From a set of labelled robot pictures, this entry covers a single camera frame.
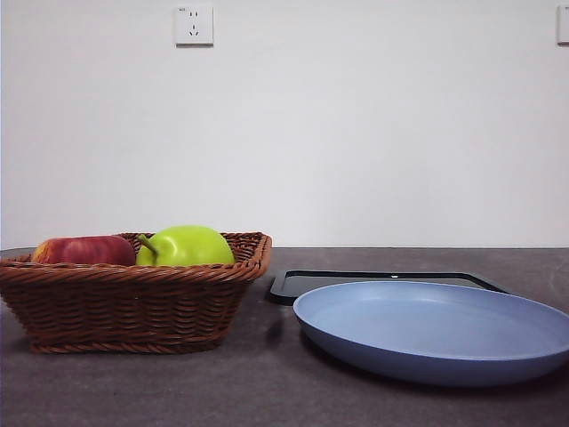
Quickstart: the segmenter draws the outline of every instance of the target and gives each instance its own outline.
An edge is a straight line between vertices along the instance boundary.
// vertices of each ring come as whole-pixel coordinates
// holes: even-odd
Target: wicker basket
[[[135,251],[139,233],[123,233]],[[0,294],[42,353],[210,350],[228,333],[247,287],[268,267],[271,238],[222,233],[235,264],[121,267],[0,261]]]

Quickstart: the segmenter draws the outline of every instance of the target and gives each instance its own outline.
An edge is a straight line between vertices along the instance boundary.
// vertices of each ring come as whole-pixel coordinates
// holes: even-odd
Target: blue plate
[[[569,359],[565,313],[472,287],[346,283],[307,292],[293,309],[306,335],[337,359],[417,383],[519,383]]]

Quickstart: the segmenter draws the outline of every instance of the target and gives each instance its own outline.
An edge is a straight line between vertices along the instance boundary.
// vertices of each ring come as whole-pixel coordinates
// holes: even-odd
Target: black tray
[[[305,292],[323,286],[347,282],[403,280],[435,282],[448,285],[481,287],[490,291],[511,294],[501,286],[471,273],[462,272],[384,272],[384,271],[326,271],[326,270],[281,270],[275,277],[268,297],[272,302],[293,305],[294,300]]]

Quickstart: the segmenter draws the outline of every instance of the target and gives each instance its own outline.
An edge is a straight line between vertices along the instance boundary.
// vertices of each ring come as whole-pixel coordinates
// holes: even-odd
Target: wall socket
[[[213,5],[187,4],[175,11],[176,45],[213,44]]]
[[[557,44],[569,45],[569,4],[557,7]]]

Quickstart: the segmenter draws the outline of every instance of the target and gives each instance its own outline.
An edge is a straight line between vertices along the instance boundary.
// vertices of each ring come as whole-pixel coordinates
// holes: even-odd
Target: red apple
[[[82,238],[50,238],[32,253],[32,262],[54,264],[134,265],[136,254],[131,244],[120,236],[86,236]]]

